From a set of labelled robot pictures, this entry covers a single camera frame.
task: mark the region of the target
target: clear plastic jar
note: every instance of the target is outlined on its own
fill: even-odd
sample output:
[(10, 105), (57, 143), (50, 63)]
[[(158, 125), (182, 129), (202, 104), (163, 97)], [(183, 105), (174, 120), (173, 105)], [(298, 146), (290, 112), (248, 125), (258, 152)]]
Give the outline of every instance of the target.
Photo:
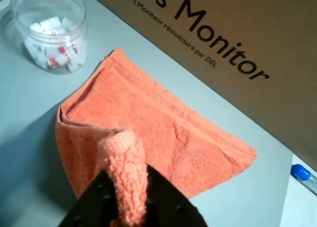
[(54, 73), (78, 70), (87, 59), (87, 13), (82, 0), (11, 0), (22, 49)]

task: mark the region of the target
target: table surface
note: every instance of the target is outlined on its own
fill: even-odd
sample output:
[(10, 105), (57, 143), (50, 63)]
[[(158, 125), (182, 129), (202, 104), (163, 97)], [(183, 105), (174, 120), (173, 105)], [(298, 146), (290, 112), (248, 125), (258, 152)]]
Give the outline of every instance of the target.
[(208, 225), (278, 227), (292, 152), (96, 0), (85, 2), (89, 56), (69, 75), (28, 61), (13, 46), (9, 7), (0, 12), (0, 226), (55, 227), (74, 204), (54, 137), (57, 106), (120, 47), (189, 107), (258, 151), (247, 171), (191, 199)]

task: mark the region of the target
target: folded towel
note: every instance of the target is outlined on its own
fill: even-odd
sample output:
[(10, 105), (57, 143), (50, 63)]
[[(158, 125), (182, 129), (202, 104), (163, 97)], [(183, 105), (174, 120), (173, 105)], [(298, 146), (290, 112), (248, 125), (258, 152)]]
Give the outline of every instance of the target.
[(111, 226), (142, 226), (148, 174), (142, 142), (133, 131), (111, 133), (99, 142), (95, 175), (102, 169), (113, 181), (118, 205), (119, 219)]
[(252, 147), (188, 108), (117, 49), (57, 113), (58, 148), (77, 197), (96, 175), (100, 142), (124, 129), (142, 141), (145, 163), (188, 198), (256, 158)]

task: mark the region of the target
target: white table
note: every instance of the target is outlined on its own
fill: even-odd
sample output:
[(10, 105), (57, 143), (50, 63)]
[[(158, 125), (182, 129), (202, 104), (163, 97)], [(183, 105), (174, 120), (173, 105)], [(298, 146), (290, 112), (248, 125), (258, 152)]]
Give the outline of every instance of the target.
[(255, 147), (246, 172), (191, 199), (214, 227), (278, 227), (292, 152), (96, 0), (89, 58), (70, 75), (52, 75), (10, 46), (8, 1), (0, 2), (0, 226), (55, 227), (73, 203), (54, 139), (57, 105), (117, 47), (188, 106)]

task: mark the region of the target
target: blue pen cap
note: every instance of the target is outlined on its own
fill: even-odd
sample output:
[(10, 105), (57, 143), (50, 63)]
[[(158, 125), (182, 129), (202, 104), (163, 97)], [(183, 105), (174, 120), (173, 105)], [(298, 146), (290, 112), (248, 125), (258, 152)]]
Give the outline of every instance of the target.
[(291, 174), (300, 181), (307, 181), (311, 177), (311, 172), (300, 164), (294, 164), (291, 168)]

